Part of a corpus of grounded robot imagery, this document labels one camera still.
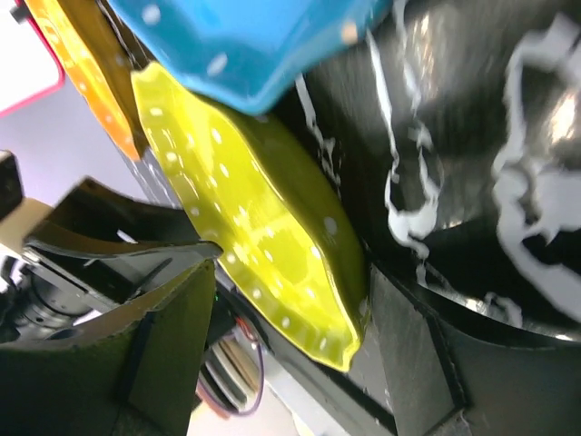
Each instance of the red edge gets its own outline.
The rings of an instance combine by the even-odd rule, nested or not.
[[[23,3],[23,0],[15,0],[15,3],[16,3],[16,5],[20,5],[21,3]],[[3,111],[0,111],[0,116],[8,115],[14,111],[17,111],[21,107],[23,107],[27,104],[30,104],[30,103],[32,103],[40,98],[43,98],[43,97],[53,93],[54,91],[60,89],[61,87],[63,87],[63,84],[64,84],[64,78],[65,78],[64,69],[63,69],[63,66],[61,65],[60,61],[58,60],[58,57],[56,57],[56,54],[54,53],[51,46],[48,44],[48,41],[46,41],[46,38],[44,38],[44,35],[43,35],[42,31],[40,30],[40,27],[38,26],[36,21],[32,17],[29,17],[27,19],[27,21],[33,27],[34,31],[36,32],[36,34],[38,35],[38,37],[42,41],[44,47],[46,48],[46,50],[48,51],[50,56],[53,58],[54,63],[56,64],[56,67],[58,68],[58,80],[56,81],[56,84],[44,89],[43,91],[36,93],[34,95],[31,95],[30,97],[15,104],[14,106],[10,106],[9,108],[4,109]]]

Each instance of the blue bowl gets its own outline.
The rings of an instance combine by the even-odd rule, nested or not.
[[[391,0],[109,0],[186,88],[246,114],[365,36]]]

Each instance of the yellow dish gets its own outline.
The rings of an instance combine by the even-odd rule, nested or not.
[[[25,0],[67,75],[103,129],[131,159],[148,143],[139,123],[127,54],[94,0]]]
[[[157,63],[132,80],[147,139],[222,267],[289,341],[347,371],[369,318],[366,268],[319,168],[273,118],[210,103]]]

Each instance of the orange dish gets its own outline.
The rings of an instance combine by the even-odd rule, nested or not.
[[[26,0],[44,37],[103,129],[132,160],[147,147],[127,55],[94,0]]]

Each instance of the blue dish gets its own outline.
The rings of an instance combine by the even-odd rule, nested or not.
[[[365,36],[391,0],[109,0],[184,87],[263,114],[295,78]]]

